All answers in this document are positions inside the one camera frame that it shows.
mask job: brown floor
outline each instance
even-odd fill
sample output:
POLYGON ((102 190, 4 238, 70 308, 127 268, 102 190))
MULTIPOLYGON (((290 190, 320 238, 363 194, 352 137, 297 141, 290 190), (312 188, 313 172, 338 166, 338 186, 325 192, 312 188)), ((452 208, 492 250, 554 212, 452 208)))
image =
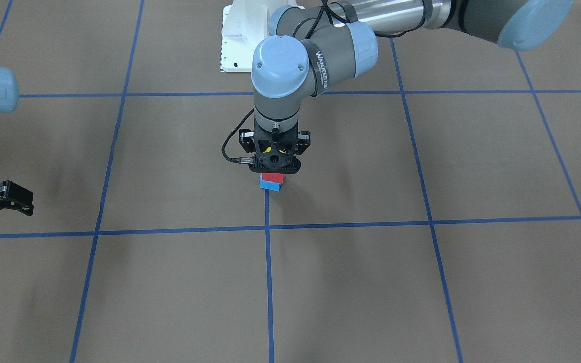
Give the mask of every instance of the brown floor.
POLYGON ((0 362, 581 362, 581 0, 520 59, 381 39, 280 193, 219 153, 228 3, 0 0, 0 362))

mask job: blue block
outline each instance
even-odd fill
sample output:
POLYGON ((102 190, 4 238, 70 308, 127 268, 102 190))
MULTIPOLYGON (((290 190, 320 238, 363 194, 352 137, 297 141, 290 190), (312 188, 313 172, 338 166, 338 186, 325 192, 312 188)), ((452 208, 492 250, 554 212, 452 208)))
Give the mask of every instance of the blue block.
POLYGON ((259 186, 268 189, 270 191, 278 192, 281 189, 281 183, 275 183, 273 181, 265 181, 261 175, 259 175, 259 186))

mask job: cable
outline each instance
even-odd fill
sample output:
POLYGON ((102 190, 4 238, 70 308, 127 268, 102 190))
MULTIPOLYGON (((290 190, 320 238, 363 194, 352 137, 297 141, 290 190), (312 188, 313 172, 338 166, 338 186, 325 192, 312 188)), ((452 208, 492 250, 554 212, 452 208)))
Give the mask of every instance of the cable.
POLYGON ((306 34, 304 39, 311 39, 311 37, 313 36, 313 32, 315 32, 315 28, 318 27, 318 23, 320 23, 320 19, 322 18, 322 14, 324 14, 324 10, 326 10, 326 8, 329 7, 329 5, 327 5, 327 1, 328 0, 322 0, 322 6, 320 7, 320 12, 318 13, 318 16, 315 18, 315 21, 313 22, 313 26, 311 27, 311 30, 309 30, 309 32, 306 34))
POLYGON ((409 32, 413 32, 414 30, 417 30, 418 28, 422 27, 422 25, 425 23, 425 0, 423 0, 423 16, 420 19, 420 23, 418 23, 417 26, 415 26, 414 28, 411 28, 410 30, 405 30, 404 32, 401 32, 400 34, 396 34, 396 35, 386 35, 386 34, 378 34, 376 33, 376 37, 380 37, 380 38, 400 38, 403 35, 409 33, 409 32))
POLYGON ((308 18, 308 19, 302 20, 299 24, 297 24, 297 27, 295 27, 295 30, 293 31, 293 34, 291 36, 295 37, 297 35, 297 32, 299 32, 300 28, 302 27, 302 25, 308 23, 309 21, 311 21, 313 19, 316 19, 316 18, 308 18))
POLYGON ((402 32, 400 34, 396 34, 396 35, 384 35, 384 34, 378 34, 378 33, 376 33, 376 37, 379 37, 379 38, 400 38, 403 35, 411 32, 411 31, 412 30, 405 30, 404 32, 402 32))
POLYGON ((333 18, 336 18, 339 22, 341 23, 350 23, 350 21, 348 20, 348 16, 346 16, 346 14, 344 14, 344 16, 346 16, 345 18, 342 18, 342 16, 339 16, 338 14, 336 14, 335 11, 333 11, 333 9, 327 4, 328 0, 322 0, 322 6, 326 6, 327 7, 327 11, 329 12, 329 14, 331 14, 331 16, 333 18))
POLYGON ((233 138, 233 135, 235 135, 235 133, 239 130, 239 128, 244 124, 244 122, 246 122, 246 120, 254 113, 254 108, 252 108, 251 112, 248 113, 248 115, 246 115, 244 117, 244 119, 239 122, 239 125, 237 125, 237 127, 235 127, 235 130, 232 131, 232 133, 230 133, 228 135, 228 138, 225 139, 225 142, 223 143, 223 146, 221 147, 221 152, 223 153, 224 158, 227 161, 230 161, 230 163, 236 163, 236 164, 241 164, 244 158, 230 158, 228 156, 228 154, 225 153, 225 147, 228 146, 228 142, 230 142, 230 139, 233 138))

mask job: black cable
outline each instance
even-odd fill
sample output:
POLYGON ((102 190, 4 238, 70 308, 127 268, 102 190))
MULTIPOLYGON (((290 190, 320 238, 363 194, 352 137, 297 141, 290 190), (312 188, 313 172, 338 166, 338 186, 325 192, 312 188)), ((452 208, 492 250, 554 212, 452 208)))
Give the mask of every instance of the black cable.
POLYGON ((411 30, 405 30, 404 32, 402 32, 400 34, 396 34, 396 35, 384 35, 384 34, 376 33, 376 37, 379 37, 379 38, 400 38, 409 32, 411 32, 411 30))
POLYGON ((445 20, 445 23, 443 23, 443 25, 441 25, 440 28, 447 27, 447 25, 450 23, 450 21, 452 21, 452 18, 454 18, 454 15, 456 15, 456 3, 459 1, 460 0, 452 0, 452 7, 450 9, 450 14, 449 14, 449 16, 447 16, 447 20, 445 20))
POLYGON ((324 10, 327 7, 329 7, 328 5, 326 5, 326 1, 327 0, 322 0, 322 6, 320 7, 320 12, 318 13, 318 16, 315 18, 315 21, 313 22, 313 26, 311 27, 309 32, 306 34, 304 39, 311 39, 311 37, 313 36, 313 32, 315 31, 315 28, 318 27, 318 23, 320 23, 320 19, 322 18, 322 14, 324 14, 324 10))
POLYGON ((350 21, 348 20, 348 16, 346 16, 346 14, 344 14, 344 16, 346 16, 345 18, 342 18, 342 16, 339 16, 338 14, 336 14, 335 11, 333 11, 333 9, 329 6, 329 4, 327 4, 328 0, 322 0, 322 6, 326 6, 327 7, 327 12, 333 17, 336 18, 339 22, 341 23, 350 23, 350 21))
POLYGON ((468 8, 468 1, 469 0, 463 0, 463 2, 461 2, 461 7, 458 9, 458 27, 466 34, 468 34, 468 31, 466 30, 466 9, 468 8))
POLYGON ((230 142, 230 139, 233 138, 233 135, 235 135, 235 133, 239 130, 239 128, 244 124, 244 122, 246 122, 246 120, 254 113, 254 108, 252 108, 251 112, 248 113, 248 115, 246 115, 244 117, 244 119, 239 122, 239 125, 237 125, 237 127, 235 127, 235 130, 232 131, 232 133, 230 133, 228 135, 228 138, 225 139, 225 142, 223 143, 223 146, 221 147, 221 152, 223 153, 224 158, 227 161, 230 161, 230 163, 237 163, 240 164, 240 161, 242 160, 242 158, 230 158, 228 156, 228 154, 225 153, 225 147, 228 146, 228 142, 230 142))
POLYGON ((410 30, 405 30, 404 32, 400 33, 400 34, 396 34, 396 35, 385 35, 385 34, 378 34, 376 33, 376 37, 380 37, 380 38, 400 38, 403 35, 409 33, 409 32, 413 32, 414 30, 417 30, 418 28, 422 27, 422 25, 425 23, 425 0, 423 0, 423 16, 420 19, 420 23, 418 23, 417 26, 411 28, 410 30))
POLYGON ((297 24, 297 27, 295 27, 295 30, 293 31, 293 34, 291 35, 292 37, 295 37, 295 35, 297 35, 297 32, 299 32, 300 28, 302 27, 302 25, 308 23, 309 21, 316 19, 316 18, 308 18, 308 19, 304 19, 302 21, 300 21, 299 24, 297 24))

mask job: stacked blocks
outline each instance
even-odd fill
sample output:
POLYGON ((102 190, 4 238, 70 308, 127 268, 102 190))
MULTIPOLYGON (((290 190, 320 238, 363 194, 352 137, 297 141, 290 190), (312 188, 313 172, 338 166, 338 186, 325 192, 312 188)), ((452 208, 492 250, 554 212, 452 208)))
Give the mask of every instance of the stacked blocks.
POLYGON ((262 173, 259 177, 259 186, 270 191, 278 192, 284 182, 284 174, 262 173))

